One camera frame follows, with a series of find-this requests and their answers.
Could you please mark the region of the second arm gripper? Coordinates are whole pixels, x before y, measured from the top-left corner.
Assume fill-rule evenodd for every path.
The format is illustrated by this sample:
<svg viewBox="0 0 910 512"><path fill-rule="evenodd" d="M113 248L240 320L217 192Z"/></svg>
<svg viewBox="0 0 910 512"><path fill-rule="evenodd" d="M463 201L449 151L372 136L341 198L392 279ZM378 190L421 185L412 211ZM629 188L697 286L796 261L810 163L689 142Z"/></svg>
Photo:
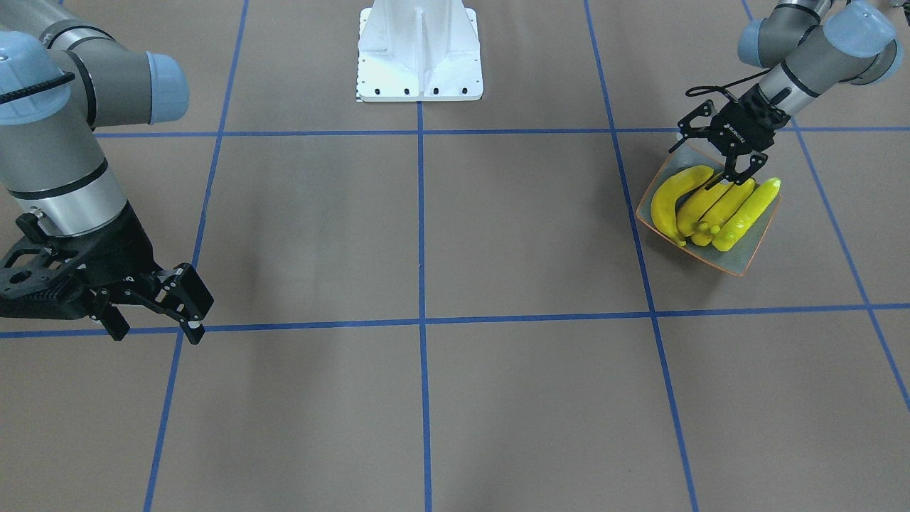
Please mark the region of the second arm gripper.
<svg viewBox="0 0 910 512"><path fill-rule="evenodd" d="M764 150L774 145L776 131L790 119L761 91L760 85L753 85L738 100L728 101L712 118L708 137L708 142L724 155L724 169L706 182L705 189L722 182L742 185L753 178L767 162ZM738 162L743 158L746 166L739 169Z"/></svg>

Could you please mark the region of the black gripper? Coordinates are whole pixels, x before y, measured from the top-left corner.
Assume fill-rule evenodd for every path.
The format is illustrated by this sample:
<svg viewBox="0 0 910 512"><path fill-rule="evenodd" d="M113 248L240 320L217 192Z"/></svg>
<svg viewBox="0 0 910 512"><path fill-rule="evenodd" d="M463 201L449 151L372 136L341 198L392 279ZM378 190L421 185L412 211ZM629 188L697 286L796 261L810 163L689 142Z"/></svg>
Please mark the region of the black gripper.
<svg viewBox="0 0 910 512"><path fill-rule="evenodd" d="M200 343L214 298L192 265L166 271L157 264L130 203L100 229L66 238L84 244L77 276L95 294L89 318L114 341L123 341L130 329L116 304L132 304L172 319L192 346Z"/></svg>

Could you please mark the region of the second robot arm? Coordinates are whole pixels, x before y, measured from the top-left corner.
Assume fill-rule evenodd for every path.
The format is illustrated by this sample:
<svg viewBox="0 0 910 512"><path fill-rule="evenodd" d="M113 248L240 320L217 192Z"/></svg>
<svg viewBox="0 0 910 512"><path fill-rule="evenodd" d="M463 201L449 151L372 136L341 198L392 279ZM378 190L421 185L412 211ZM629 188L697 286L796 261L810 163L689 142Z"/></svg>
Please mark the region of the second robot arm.
<svg viewBox="0 0 910 512"><path fill-rule="evenodd" d="M722 178L744 183L767 162L776 131L835 85L890 78L904 59L896 26L865 1L830 14L830 1L780 1L740 35L741 62L761 68L756 84L731 97L708 127L724 156Z"/></svg>

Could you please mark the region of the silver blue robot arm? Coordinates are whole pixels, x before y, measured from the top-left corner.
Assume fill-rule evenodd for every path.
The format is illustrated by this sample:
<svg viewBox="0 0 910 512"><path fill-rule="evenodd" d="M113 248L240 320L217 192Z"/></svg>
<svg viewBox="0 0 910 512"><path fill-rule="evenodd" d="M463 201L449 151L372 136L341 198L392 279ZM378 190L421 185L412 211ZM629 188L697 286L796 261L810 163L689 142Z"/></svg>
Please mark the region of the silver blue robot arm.
<svg viewBox="0 0 910 512"><path fill-rule="evenodd" d="M121 305L202 339L213 296L196 269L166 270L100 148L98 127L181 119L171 56L124 48L53 1L2 3L2 186L23 234L2 258L2 316L91 318L117 341Z"/></svg>

